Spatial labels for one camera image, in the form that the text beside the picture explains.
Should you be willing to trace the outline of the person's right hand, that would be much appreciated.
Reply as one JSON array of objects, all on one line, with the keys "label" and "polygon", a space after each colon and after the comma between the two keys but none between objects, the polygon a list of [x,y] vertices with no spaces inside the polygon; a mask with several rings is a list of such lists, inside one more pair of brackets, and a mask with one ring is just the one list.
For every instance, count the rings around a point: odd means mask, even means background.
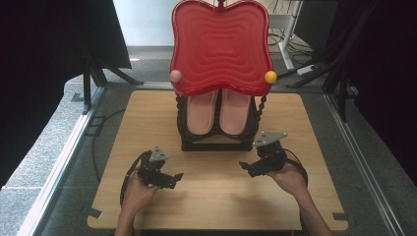
[{"label": "person's right hand", "polygon": [[283,191],[294,198],[299,198],[308,192],[302,174],[292,164],[286,163],[281,170],[268,172],[267,176],[271,177]]}]

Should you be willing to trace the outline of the white power strip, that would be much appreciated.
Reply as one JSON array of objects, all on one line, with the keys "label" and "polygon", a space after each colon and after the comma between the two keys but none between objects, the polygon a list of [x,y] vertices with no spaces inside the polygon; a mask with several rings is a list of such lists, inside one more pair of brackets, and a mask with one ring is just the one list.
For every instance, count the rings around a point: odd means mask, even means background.
[{"label": "white power strip", "polygon": [[318,67],[316,65],[308,65],[303,68],[300,68],[297,70],[297,75],[302,76],[308,73],[311,73],[313,71],[316,71]]}]

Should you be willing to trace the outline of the red and black shoe rack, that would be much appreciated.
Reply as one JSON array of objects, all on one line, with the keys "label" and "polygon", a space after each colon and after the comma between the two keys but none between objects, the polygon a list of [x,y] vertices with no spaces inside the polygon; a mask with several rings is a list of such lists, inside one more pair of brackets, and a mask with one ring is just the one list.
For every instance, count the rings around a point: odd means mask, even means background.
[{"label": "red and black shoe rack", "polygon": [[[264,102],[277,74],[268,53],[268,11],[255,0],[182,0],[173,9],[174,50],[170,82],[184,151],[250,150]],[[246,128],[228,135],[219,125],[222,91],[251,96]],[[214,121],[205,135],[187,128],[187,98],[218,91]]]}]

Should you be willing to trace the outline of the person's left hand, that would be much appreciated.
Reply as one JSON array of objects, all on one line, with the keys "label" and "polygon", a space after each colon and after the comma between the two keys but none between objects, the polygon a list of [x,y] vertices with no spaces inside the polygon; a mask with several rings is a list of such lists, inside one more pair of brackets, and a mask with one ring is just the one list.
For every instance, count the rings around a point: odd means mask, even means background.
[{"label": "person's left hand", "polygon": [[121,210],[124,213],[136,214],[151,202],[158,190],[158,186],[145,185],[139,178],[137,171],[134,171],[129,177],[125,189]]}]

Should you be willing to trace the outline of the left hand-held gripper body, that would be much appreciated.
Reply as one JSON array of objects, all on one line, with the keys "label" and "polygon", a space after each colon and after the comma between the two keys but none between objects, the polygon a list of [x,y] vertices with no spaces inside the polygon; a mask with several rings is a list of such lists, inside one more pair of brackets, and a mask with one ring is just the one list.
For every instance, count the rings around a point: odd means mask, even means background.
[{"label": "left hand-held gripper body", "polygon": [[167,159],[167,155],[160,147],[154,147],[153,150],[144,151],[139,156],[140,166],[138,176],[145,185],[160,187],[163,182],[167,181],[161,172],[161,168]]}]

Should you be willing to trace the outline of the black curtain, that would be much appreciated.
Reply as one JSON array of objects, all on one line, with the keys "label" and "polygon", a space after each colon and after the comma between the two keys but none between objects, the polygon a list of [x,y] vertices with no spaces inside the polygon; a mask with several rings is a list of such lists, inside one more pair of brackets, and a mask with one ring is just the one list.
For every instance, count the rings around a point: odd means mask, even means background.
[{"label": "black curtain", "polygon": [[417,0],[338,0],[331,36],[373,8],[345,66],[355,104],[417,186]]},{"label": "black curtain", "polygon": [[131,66],[113,0],[0,0],[0,188],[89,65]]}]

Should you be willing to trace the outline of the pink slipper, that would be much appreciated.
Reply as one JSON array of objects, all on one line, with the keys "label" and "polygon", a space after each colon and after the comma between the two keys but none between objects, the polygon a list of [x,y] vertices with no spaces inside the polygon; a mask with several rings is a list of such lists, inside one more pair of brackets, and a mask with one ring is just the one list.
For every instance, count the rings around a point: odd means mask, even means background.
[{"label": "pink slipper", "polygon": [[187,128],[192,134],[205,135],[211,130],[217,95],[213,90],[187,98]]},{"label": "pink slipper", "polygon": [[219,125],[228,135],[240,135],[246,128],[251,96],[231,89],[222,91]]}]

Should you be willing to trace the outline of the white desk leg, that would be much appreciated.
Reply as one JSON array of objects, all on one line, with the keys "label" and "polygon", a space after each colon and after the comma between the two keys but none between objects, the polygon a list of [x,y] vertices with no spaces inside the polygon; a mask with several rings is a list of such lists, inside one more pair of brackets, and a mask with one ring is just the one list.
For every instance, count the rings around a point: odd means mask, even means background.
[{"label": "white desk leg", "polygon": [[290,58],[288,48],[290,38],[295,29],[301,6],[301,1],[293,1],[290,6],[291,12],[289,14],[269,13],[269,27],[275,30],[283,30],[284,33],[283,40],[278,44],[278,47],[283,62],[288,71],[294,70],[294,66]]}]

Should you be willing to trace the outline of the black metal stand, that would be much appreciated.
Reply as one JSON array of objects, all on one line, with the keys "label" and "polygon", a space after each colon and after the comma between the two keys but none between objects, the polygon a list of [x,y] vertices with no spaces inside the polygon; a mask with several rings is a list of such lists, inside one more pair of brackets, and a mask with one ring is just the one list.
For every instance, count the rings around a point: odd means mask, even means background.
[{"label": "black metal stand", "polygon": [[93,57],[88,50],[85,50],[85,68],[83,72],[84,114],[87,114],[92,108],[91,82],[94,82],[100,88],[104,88],[107,84],[107,79],[103,72],[104,69],[109,70],[130,85],[144,84],[144,82],[136,80],[120,69],[111,66],[103,59]]},{"label": "black metal stand", "polygon": [[347,78],[345,77],[344,62],[350,49],[351,39],[347,36],[340,44],[339,50],[331,62],[323,66],[322,69],[316,70],[307,78],[288,86],[289,89],[298,89],[318,77],[328,74],[322,85],[322,91],[324,94],[330,94],[338,89],[336,108],[337,114],[343,122],[346,121],[345,106],[347,98]]}]

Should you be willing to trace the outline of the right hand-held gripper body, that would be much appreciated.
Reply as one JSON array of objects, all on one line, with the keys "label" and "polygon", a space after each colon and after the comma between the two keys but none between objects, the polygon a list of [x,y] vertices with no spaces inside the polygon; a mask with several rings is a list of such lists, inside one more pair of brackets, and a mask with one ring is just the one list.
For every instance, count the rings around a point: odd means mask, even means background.
[{"label": "right hand-held gripper body", "polygon": [[263,169],[266,174],[283,168],[286,153],[280,140],[286,137],[286,133],[261,132],[253,142],[256,153],[260,158],[258,161],[262,163],[259,169]]}]

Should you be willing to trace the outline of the dark monitor panel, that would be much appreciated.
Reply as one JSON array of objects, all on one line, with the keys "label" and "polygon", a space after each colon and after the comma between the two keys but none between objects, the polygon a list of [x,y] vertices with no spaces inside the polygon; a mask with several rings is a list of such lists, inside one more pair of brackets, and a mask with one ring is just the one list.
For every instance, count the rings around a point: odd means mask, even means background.
[{"label": "dark monitor panel", "polygon": [[316,52],[328,44],[332,21],[338,3],[330,0],[307,0],[301,3],[294,33]]}]

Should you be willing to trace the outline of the aluminium rail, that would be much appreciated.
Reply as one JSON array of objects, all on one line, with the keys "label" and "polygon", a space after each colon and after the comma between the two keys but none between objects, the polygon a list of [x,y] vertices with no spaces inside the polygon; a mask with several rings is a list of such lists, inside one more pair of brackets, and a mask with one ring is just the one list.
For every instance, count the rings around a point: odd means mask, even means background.
[{"label": "aluminium rail", "polygon": [[387,228],[390,236],[405,236],[402,226],[400,225],[398,218],[396,217],[391,204],[387,200],[387,196],[384,193],[380,183],[376,179],[373,171],[371,170],[365,155],[360,149],[356,138],[352,134],[348,124],[341,118],[338,113],[336,101],[329,94],[324,94],[324,100],[328,105],[328,109],[341,133],[350,153],[353,157],[358,171],[373,199],[373,202]]},{"label": "aluminium rail", "polygon": [[85,97],[91,100],[90,109],[84,105],[83,98],[80,104],[71,105],[69,96],[65,95],[18,167],[15,179],[19,179],[20,183],[13,187],[27,194],[29,199],[21,203],[25,220],[20,224],[16,236],[34,235],[102,94],[103,88],[89,88],[86,91]]}]

